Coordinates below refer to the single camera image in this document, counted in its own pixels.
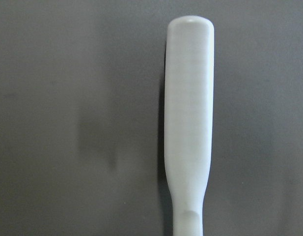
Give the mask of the white brush with dark bristles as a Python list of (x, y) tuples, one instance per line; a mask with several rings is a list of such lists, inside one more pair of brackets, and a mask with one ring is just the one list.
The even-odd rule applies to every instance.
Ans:
[(214, 26), (199, 16), (172, 20), (165, 53), (164, 161), (175, 236), (203, 235), (212, 154)]

